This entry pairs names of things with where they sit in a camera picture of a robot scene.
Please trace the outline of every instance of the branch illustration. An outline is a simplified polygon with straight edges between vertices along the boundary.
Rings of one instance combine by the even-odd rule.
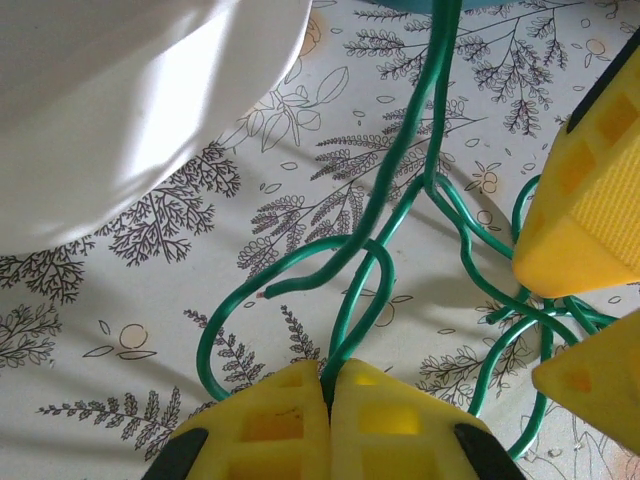
[[[205,204],[201,193],[213,191],[229,198],[240,188],[237,167],[224,154],[222,147],[211,143],[95,235],[111,237],[109,250],[128,267],[158,256],[168,263],[184,260],[191,242],[182,234],[201,235],[214,228],[215,208]]]
[[[338,98],[349,83],[349,69],[339,67],[329,73],[310,95],[304,85],[293,91],[288,85],[302,72],[302,65],[296,63],[283,82],[269,96],[263,98],[254,109],[236,121],[229,133],[220,138],[225,148],[235,149],[247,138],[260,137],[262,152],[274,148],[283,138],[291,135],[296,146],[300,146],[301,134],[317,131],[322,125],[317,107],[331,103]]]
[[[183,313],[200,328],[207,326],[208,318],[198,313],[197,310],[185,310]],[[222,328],[216,336],[214,345],[218,347],[216,355],[226,359],[226,363],[222,366],[222,371],[228,372],[224,381],[236,384],[231,393],[237,393],[256,383],[265,365],[264,363],[255,363],[256,354],[254,351],[247,350],[244,343],[237,342],[233,333],[225,336],[225,331]]]
[[[293,358],[291,363],[296,363],[300,360],[318,360],[318,370],[321,372],[327,363],[327,357],[320,358],[320,348],[313,345],[313,340],[304,332],[304,327],[286,305],[282,305],[280,311],[284,315],[284,321],[287,322],[289,332],[291,332],[289,340],[291,340],[292,345],[289,350],[299,355]]]
[[[120,435],[123,441],[134,441],[135,450],[146,448],[144,458],[146,461],[155,457],[164,447],[178,426],[178,417],[181,407],[181,393],[178,387],[173,387],[169,401],[160,416],[160,396],[155,390],[149,392],[144,413],[138,406],[138,399],[132,393],[125,393],[121,402],[116,397],[107,399],[106,404],[97,400],[63,403],[60,406],[49,405],[40,407],[38,413],[42,415],[60,416],[63,413],[67,418],[76,417],[79,421],[93,418],[94,425],[101,425],[107,429],[122,428]],[[211,406],[205,403],[193,412],[200,413]]]
[[[478,121],[464,115],[466,99],[452,99],[449,103],[450,127],[448,135]],[[392,126],[405,115],[403,109],[385,114],[383,118]],[[424,133],[430,132],[430,123],[425,123]],[[272,265],[283,253],[298,248],[302,242],[309,243],[332,235],[349,234],[358,224],[364,211],[366,192],[357,182],[380,166],[382,157],[389,149],[394,137],[391,135],[347,135],[334,137],[318,143],[320,147],[338,146],[337,150],[320,154],[316,161],[320,169],[311,180],[331,176],[343,181],[316,203],[309,203],[303,195],[285,195],[258,208],[252,218],[253,234],[260,235],[250,241],[238,254],[238,267],[249,270],[254,276]],[[390,200],[399,198],[409,183],[424,169],[424,154],[429,138],[418,138],[405,154],[392,184]],[[359,153],[355,148],[363,149]],[[455,159],[441,154],[438,170],[446,174]]]
[[[0,288],[24,282],[33,293],[49,297],[52,302],[75,302],[84,280],[84,262],[76,258],[86,257],[94,247],[95,242],[84,237],[52,250],[0,257]]]
[[[394,20],[404,20],[409,17],[408,13],[392,10],[391,8],[380,8],[378,10],[355,10],[353,12],[358,18],[371,21],[380,21],[384,23],[385,20],[393,22]]]
[[[485,338],[484,343],[491,347],[495,340]],[[510,388],[509,376],[517,376],[518,370],[527,368],[523,359],[530,353],[531,349],[522,336],[502,353],[489,385],[496,388],[496,398]],[[420,380],[416,387],[457,407],[469,405],[483,363],[484,359],[478,360],[476,352],[468,345],[458,348],[455,355],[442,355],[440,359],[429,356],[420,367],[424,380]]]
[[[467,16],[487,14],[496,18],[473,30],[461,27],[456,53],[472,65],[480,90],[491,91],[496,103],[509,102],[511,109],[504,122],[509,132],[535,137],[540,129],[539,110],[548,110],[552,103],[546,88],[553,79],[549,67],[557,65],[564,70],[568,63],[566,48],[557,37],[556,11],[582,3],[527,0],[520,2],[519,8],[503,5],[466,12]],[[358,12],[356,16],[365,21],[376,20]],[[356,33],[357,39],[344,47],[349,56],[386,58],[377,65],[381,79],[407,77],[415,85],[428,43],[410,39],[413,34],[422,36],[430,28],[430,20],[410,19],[404,25],[407,39],[382,29],[362,29]]]
[[[27,361],[40,365],[51,357],[55,345],[51,337],[61,327],[53,304],[42,304],[35,311],[22,304],[0,316],[0,370],[23,367]]]

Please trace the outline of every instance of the green coated wire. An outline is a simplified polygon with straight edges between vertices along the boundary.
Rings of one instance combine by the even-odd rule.
[[[589,335],[595,335],[596,333],[598,333],[598,328],[593,325],[593,323],[591,323],[589,319],[587,319],[586,315],[582,313],[582,310],[580,310],[580,307],[578,307],[577,303],[572,297],[565,297],[562,299],[562,301],[564,302],[567,309],[571,312],[571,315],[573,315],[573,318],[576,319],[580,326],[584,328],[584,330]]]
[[[434,40],[439,40],[447,36],[447,24],[450,12],[452,12],[456,6],[459,7],[461,3],[462,0],[435,2],[432,29],[432,38]],[[460,14],[460,8],[457,8],[456,11],[457,18]],[[364,242],[371,236],[371,232],[375,228],[386,204],[390,190],[389,179],[393,178],[393,174],[402,160],[403,155],[410,147],[413,138],[418,132],[419,119],[422,118],[429,92],[441,74],[444,55],[444,49],[440,48],[439,41],[429,43],[427,60],[425,61],[424,68],[422,69],[418,83],[407,107],[406,117],[409,121],[403,122],[398,136],[385,155],[376,176],[367,207],[349,240],[320,270],[304,278],[290,278],[270,285],[265,290],[265,298],[273,298],[283,293],[293,291],[311,290],[324,285],[335,277],[362,249]]]
[[[540,344],[540,362],[545,362],[553,355],[553,331],[543,325],[542,326],[542,339]],[[542,427],[542,421],[544,420],[544,414],[547,410],[548,399],[543,393],[536,393],[536,401],[533,404],[533,410],[529,417],[529,422],[525,426],[520,438],[507,450],[507,453],[511,458],[520,458],[524,453],[529,450]]]
[[[409,187],[407,191],[404,193],[395,210],[391,214],[391,217],[385,223],[384,227],[380,231],[380,234],[376,237],[376,242],[382,246],[386,246],[395,231],[400,226],[400,223],[407,216],[411,207],[413,206],[413,202],[416,197],[422,190],[422,177],[416,178]],[[338,316],[336,319],[336,323],[333,327],[333,332],[331,333],[331,341],[329,343],[329,357],[332,357],[338,347],[344,341],[345,335],[347,333],[347,329],[349,327],[349,320],[353,311],[358,302],[358,298],[364,289],[367,278],[371,274],[371,269],[373,267],[374,257],[370,253],[366,255],[356,274],[351,281],[351,285],[347,289],[346,296],[342,305],[340,306],[340,310],[338,312]]]
[[[196,354],[198,377],[200,378],[200,382],[204,388],[213,398],[218,401],[222,401],[230,395],[229,392],[222,388],[218,383],[211,371],[211,352],[220,329],[231,313],[250,295],[256,293],[259,289],[263,288],[267,283],[287,269],[291,268],[296,263],[315,255],[316,253],[332,248],[339,248],[344,245],[348,239],[348,235],[328,237],[295,250],[242,284],[220,304],[211,316],[211,319],[207,323],[207,326],[200,337],[198,352]],[[366,319],[367,321],[370,321],[369,318],[373,317],[373,322],[375,322],[379,312],[382,311],[391,297],[393,283],[395,280],[393,260],[391,259],[389,252],[384,247],[378,245],[374,240],[367,240],[364,244],[364,248],[372,254],[380,264],[380,285],[370,308],[363,316],[363,319]]]
[[[227,398],[229,392],[224,390],[213,376],[210,363],[211,353],[218,332],[235,308],[294,264],[315,253],[339,248],[338,252],[331,257],[324,267],[314,274],[304,278],[293,278],[272,284],[266,288],[262,296],[269,299],[291,291],[317,288],[333,278],[358,251],[364,248],[367,254],[358,267],[338,312],[331,335],[327,365],[321,377],[323,395],[329,408],[331,407],[333,391],[340,369],[373,326],[391,297],[395,281],[394,265],[385,246],[405,219],[421,190],[426,192],[427,196],[458,230],[460,236],[460,258],[471,280],[503,305],[501,309],[487,316],[487,323],[494,324],[511,318],[516,314],[522,317],[498,338],[489,350],[480,369],[476,389],[468,410],[469,413],[480,414],[491,384],[492,372],[496,368],[502,353],[519,335],[531,326],[541,324],[540,358],[541,361],[546,361],[552,356],[554,333],[562,337],[568,345],[574,345],[578,342],[575,334],[554,317],[572,316],[589,335],[598,333],[600,329],[605,328],[616,320],[614,317],[597,312],[586,302],[576,297],[563,298],[563,307],[556,306],[554,300],[545,299],[542,310],[538,310],[527,304],[531,292],[525,287],[520,286],[518,293],[512,298],[491,285],[475,266],[472,256],[473,243],[471,233],[509,260],[513,257],[513,249],[489,234],[472,217],[468,207],[451,182],[436,172],[445,131],[449,72],[451,70],[453,49],[455,48],[460,10],[461,0],[438,1],[434,5],[432,38],[418,85],[407,108],[407,114],[400,133],[380,166],[371,198],[354,233],[351,236],[341,235],[318,240],[283,257],[236,289],[212,315],[198,346],[196,364],[202,384],[217,400]],[[428,93],[434,84],[436,88],[433,130],[425,158],[424,173],[410,183],[376,240],[371,240],[370,235],[385,205],[393,174],[417,132]],[[514,203],[510,232],[514,244],[518,241],[522,230],[524,205],[536,188],[539,178],[537,176],[527,182]],[[381,269],[378,290],[364,315],[347,335],[357,301],[376,260]],[[531,417],[522,435],[509,449],[509,454],[512,458],[520,457],[531,446],[540,430],[546,405],[547,398],[538,392]]]

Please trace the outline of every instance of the botanical print tablecloth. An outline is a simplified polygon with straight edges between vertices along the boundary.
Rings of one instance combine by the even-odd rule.
[[[637,0],[526,0],[462,16],[439,169],[491,233],[508,241],[517,192],[639,24]],[[0,258],[2,479],[140,478],[176,425],[211,404],[194,364],[208,316],[286,252],[358,222],[430,29],[427,16],[316,0],[300,59],[228,132],[94,235]],[[392,200],[420,172],[432,108]],[[357,356],[464,408],[486,352],[513,319],[484,322],[500,305],[465,275],[458,246],[421,198],[389,247],[393,298]],[[476,255],[493,282],[515,292],[507,263],[481,245]],[[288,274],[311,273],[327,258]],[[213,359],[228,388],[324,358],[356,265],[320,290],[255,298],[234,313]],[[588,299],[623,315],[640,291]],[[521,336],[493,376],[483,418],[506,446],[533,404],[537,338],[535,329]],[[535,479],[640,478],[635,457],[555,404],[520,466]]]

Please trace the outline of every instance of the leaf illustration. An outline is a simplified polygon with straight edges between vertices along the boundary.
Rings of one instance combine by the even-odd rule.
[[[284,113],[275,113],[267,120],[262,133],[262,152],[271,150],[291,128],[291,119]]]
[[[316,131],[320,129],[320,114],[314,110],[300,110],[296,115],[298,124],[305,130]]]
[[[19,368],[30,361],[41,365],[50,358],[61,324],[53,305],[42,304],[35,310],[24,304],[0,316],[0,370]]]
[[[122,360],[142,360],[156,355],[158,352],[152,352],[150,350],[133,350],[128,352],[120,352],[117,354]]]
[[[77,401],[73,406],[64,403],[60,407],[55,405],[41,407],[38,412],[52,416],[59,416],[66,412],[67,418],[76,417],[80,421],[93,418],[93,425],[102,426],[109,430],[124,425],[120,438],[123,441],[129,441],[135,437],[133,445],[135,450],[146,446],[145,460],[148,461],[159,453],[177,426],[180,397],[179,388],[174,387],[160,421],[157,419],[160,405],[159,396],[155,391],[149,392],[149,401],[144,417],[138,416],[137,400],[131,393],[125,394],[124,402],[122,402],[123,409],[121,409],[121,403],[116,397],[110,397],[107,399],[107,405],[95,400]]]
[[[130,393],[126,393],[124,396],[124,412],[129,416],[134,416],[138,413],[138,401]]]
[[[481,184],[482,184],[482,180],[475,180],[469,183],[469,185],[467,185],[466,187],[464,187],[464,191],[468,192],[469,190],[473,190],[474,188],[479,187]]]
[[[358,18],[372,20],[374,22],[379,20],[380,23],[384,23],[385,20],[389,20],[391,22],[394,20],[404,20],[409,16],[408,13],[399,12],[390,8],[370,11],[355,11],[354,14],[357,15]]]
[[[321,362],[326,362],[326,358],[320,359],[320,348],[313,345],[313,341],[310,340],[309,336],[304,332],[304,327],[293,315],[293,312],[290,311],[286,305],[282,305],[280,311],[282,315],[284,315],[289,332],[291,332],[289,339],[293,344],[289,347],[289,350],[299,355],[292,359],[291,363],[300,360],[320,360]]]
[[[349,83],[349,69],[336,68],[322,80],[316,94],[316,103],[329,103],[340,96]]]
[[[313,0],[313,8],[325,8],[335,5],[337,0]]]
[[[101,347],[96,347],[93,350],[89,350],[87,353],[85,353],[82,357],[83,358],[97,358],[97,357],[102,357],[104,355],[107,355],[111,352],[113,352],[114,347],[112,347],[111,345],[103,345]]]
[[[280,187],[282,187],[281,183],[272,183],[271,185],[265,187],[263,193],[271,195],[272,193],[276,193],[278,190],[280,190]]]
[[[249,127],[247,125],[247,118],[240,118],[236,120],[235,124],[229,129],[233,129],[233,133],[221,139],[220,146],[229,150],[236,148],[242,142],[244,142],[249,136]]]
[[[144,419],[148,422],[157,420],[159,411],[160,401],[158,393],[155,390],[151,390],[149,392],[149,399],[147,400],[147,408],[144,411]]]
[[[262,110],[254,110],[247,119],[247,131],[249,136],[253,137],[258,134],[262,126],[264,125],[264,113]]]
[[[282,101],[289,107],[301,107],[308,103],[307,97],[299,95],[297,93],[289,93],[282,97]]]
[[[300,243],[302,242],[302,236],[304,235],[306,229],[306,225],[296,224],[287,232],[286,253],[291,253],[300,246]]]
[[[298,164],[296,162],[283,162],[280,164],[280,168],[290,172],[291,170],[297,170]]]
[[[284,84],[289,85],[293,80],[298,78],[300,73],[302,73],[302,59],[298,57],[293,64],[293,67],[291,67],[291,70],[289,70],[287,75],[284,77]]]
[[[213,407],[215,404],[216,404],[215,401],[203,403],[202,405],[200,405],[198,408],[196,408],[193,412],[191,412],[189,414],[189,418],[191,419],[191,418],[195,417],[196,415],[198,415],[198,414],[204,412],[205,410]]]
[[[104,320],[98,320],[98,324],[100,325],[100,330],[102,330],[102,333],[107,336],[111,335],[111,327],[109,327],[109,324],[107,322],[105,322]]]
[[[160,453],[160,451],[164,448],[164,446],[169,441],[169,435],[171,435],[171,431],[165,430],[163,432],[160,432],[158,436],[156,436],[156,438],[149,443],[149,446],[147,447],[147,451],[144,454],[145,461],[148,462],[153,457],[155,457],[158,453]]]
[[[398,295],[397,297],[393,297],[391,299],[391,303],[398,304],[408,302],[409,300],[413,300],[413,297],[411,295]]]
[[[199,318],[197,311],[185,310],[187,318]],[[206,322],[199,323],[201,328],[206,326]],[[214,345],[218,347],[216,354],[218,357],[226,358],[228,361],[222,366],[225,372],[231,372],[225,381],[236,383],[232,392],[238,392],[250,387],[258,379],[264,363],[255,363],[255,352],[247,350],[242,342],[238,342],[236,336],[231,333],[225,336],[224,328],[221,328],[216,336]]]
[[[376,100],[379,103],[386,104],[386,103],[391,103],[391,102],[395,101],[395,97],[392,97],[390,95],[379,95],[379,96],[376,97]]]
[[[142,419],[132,418],[129,421],[129,423],[127,423],[127,426],[124,427],[124,430],[122,431],[122,435],[120,438],[122,440],[127,440],[133,437],[133,435],[136,433],[136,430],[138,430],[138,427],[140,426],[141,423],[142,423]]]

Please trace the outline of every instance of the green wire loop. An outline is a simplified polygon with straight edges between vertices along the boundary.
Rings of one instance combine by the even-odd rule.
[[[317,240],[295,250],[242,284],[220,304],[211,316],[204,332],[202,332],[196,355],[198,377],[200,378],[200,382],[202,382],[204,388],[213,398],[218,401],[222,401],[230,395],[229,392],[222,388],[218,383],[211,371],[211,352],[218,332],[220,332],[220,329],[231,313],[233,313],[233,311],[250,295],[256,293],[259,289],[263,288],[267,283],[291,268],[296,263],[315,255],[316,253],[332,248],[339,248],[344,245],[348,239],[348,235],[338,235]],[[367,240],[364,244],[364,248],[372,254],[376,260],[378,260],[381,271],[378,292],[363,316],[363,320],[373,323],[378,317],[379,312],[384,309],[387,301],[391,297],[393,283],[395,280],[395,269],[391,255],[389,255],[389,252],[384,247],[373,240]]]
[[[480,414],[491,385],[492,372],[500,361],[501,355],[511,343],[533,325],[540,324],[541,326],[540,359],[544,362],[553,354],[554,333],[558,334],[569,346],[578,342],[576,335],[554,317],[573,317],[589,335],[597,334],[602,328],[616,320],[615,317],[601,314],[586,302],[571,296],[561,299],[563,306],[556,306],[556,301],[553,299],[544,299],[543,308],[538,310],[528,304],[531,292],[527,288],[520,286],[516,296],[511,297],[491,285],[474,263],[471,233],[508,260],[513,258],[513,249],[485,230],[473,218],[469,208],[449,179],[437,173],[438,157],[445,134],[447,90],[461,4],[462,0],[443,0],[434,3],[432,37],[418,84],[407,107],[400,132],[380,165],[370,200],[353,234],[318,240],[286,255],[238,287],[211,316],[198,345],[196,366],[200,381],[215,399],[221,401],[229,396],[229,392],[218,383],[212,373],[211,353],[215,339],[231,313],[250,295],[264,288],[278,275],[318,252],[338,249],[329,261],[312,275],[291,278],[269,285],[263,296],[270,299],[292,291],[318,288],[335,277],[364,248],[367,254],[359,265],[340,306],[331,334],[327,364],[321,376],[323,395],[327,405],[331,408],[340,369],[351,357],[391,298],[395,282],[395,269],[391,256],[385,247],[422,190],[458,231],[460,259],[470,279],[487,295],[503,305],[499,310],[487,315],[487,323],[493,325],[514,315],[521,317],[496,340],[489,350],[478,375],[476,388],[468,409],[469,413]],[[418,131],[429,92],[434,85],[433,129],[425,158],[424,172],[412,180],[389,220],[376,239],[372,240],[370,237],[385,207],[394,173]],[[525,204],[537,187],[539,180],[540,176],[529,180],[515,200],[510,227],[511,239],[514,244],[519,240],[522,231]],[[351,317],[375,261],[378,262],[381,270],[377,292],[363,316],[347,334]],[[546,407],[547,397],[538,392],[526,427],[520,438],[508,450],[511,458],[520,457],[530,448],[540,430]]]

